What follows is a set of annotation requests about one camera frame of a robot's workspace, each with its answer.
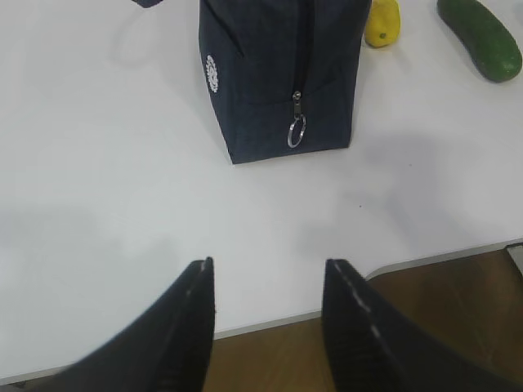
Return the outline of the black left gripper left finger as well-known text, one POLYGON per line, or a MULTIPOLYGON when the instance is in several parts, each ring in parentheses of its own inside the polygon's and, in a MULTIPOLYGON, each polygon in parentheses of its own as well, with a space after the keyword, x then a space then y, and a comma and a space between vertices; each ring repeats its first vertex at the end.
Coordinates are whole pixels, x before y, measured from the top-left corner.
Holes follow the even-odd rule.
POLYGON ((201 391, 215 328, 213 260, 192 261, 140 317, 32 391, 201 391))

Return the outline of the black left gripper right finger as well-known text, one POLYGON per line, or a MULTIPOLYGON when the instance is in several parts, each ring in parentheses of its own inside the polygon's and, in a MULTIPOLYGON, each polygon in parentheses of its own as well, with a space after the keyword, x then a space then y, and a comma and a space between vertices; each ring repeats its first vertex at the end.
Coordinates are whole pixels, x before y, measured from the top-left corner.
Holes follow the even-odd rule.
POLYGON ((425 333, 350 262, 325 263, 321 325, 338 391, 520 391, 425 333))

